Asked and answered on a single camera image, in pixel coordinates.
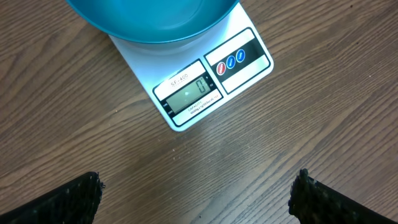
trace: blue button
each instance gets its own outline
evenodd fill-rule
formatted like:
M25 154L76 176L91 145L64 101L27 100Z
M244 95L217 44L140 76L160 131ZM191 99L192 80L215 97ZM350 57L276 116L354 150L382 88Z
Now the blue button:
M244 50L239 49L238 52L236 52L236 61L239 63L243 62L245 56Z
M235 57L233 55L229 56L226 60L226 67L229 69L235 67Z

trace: digital kitchen scale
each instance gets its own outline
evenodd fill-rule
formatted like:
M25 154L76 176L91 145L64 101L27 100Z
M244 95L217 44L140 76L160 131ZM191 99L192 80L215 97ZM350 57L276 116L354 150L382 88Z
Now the digital kitchen scale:
M111 39L175 131L186 130L274 68L240 3L217 25L187 41L137 44Z

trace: bowl rim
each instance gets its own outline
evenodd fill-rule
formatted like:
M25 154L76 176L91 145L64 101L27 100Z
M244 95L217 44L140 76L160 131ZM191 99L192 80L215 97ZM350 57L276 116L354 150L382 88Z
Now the bowl rim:
M138 39L134 39L134 38L130 38L130 37L126 37L124 35L119 35L117 33L111 32L110 30L105 29L104 27L101 27L100 25L98 25L97 23L93 22L91 19L89 19L88 17L86 17L84 15L84 13L82 13L77 7L75 7L75 5L71 2L71 0L66 0L66 2L69 4L69 6L75 11L77 12L77 14L82 17L83 19L85 19L87 22L89 22L91 25L95 26L97 29L112 35L114 37L123 39L123 40L127 40L130 42L135 42L135 43L141 43L141 44L167 44L167 43L172 43L172 42L177 42L177 41L181 41L181 40L186 40L189 39L191 37L194 37L196 35L199 35L205 31L207 31L208 29L212 28L213 26L215 26L217 23L219 23L221 20L223 20L234 8L235 6L239 3L239 0L235 0L235 2L231 5L231 7L220 17L218 18L216 21L214 21L214 23L210 24L208 27L194 33L191 35L188 35L186 37L182 37L179 39L174 39L174 40L164 40L164 41L144 41L144 40L138 40Z

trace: wood grain surface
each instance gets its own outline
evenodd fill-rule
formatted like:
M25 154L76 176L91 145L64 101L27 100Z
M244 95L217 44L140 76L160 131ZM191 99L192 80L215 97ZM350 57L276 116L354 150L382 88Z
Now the wood grain surface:
M95 223L298 223L306 167L398 221L398 1L242 4L274 71L176 133L65 1L0 0L0 213L96 171Z

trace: blue bowl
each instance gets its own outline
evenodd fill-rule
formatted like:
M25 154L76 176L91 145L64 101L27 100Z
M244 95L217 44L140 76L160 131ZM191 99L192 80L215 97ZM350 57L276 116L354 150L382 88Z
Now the blue bowl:
M143 44L184 40L213 27L239 0L67 0L107 34Z

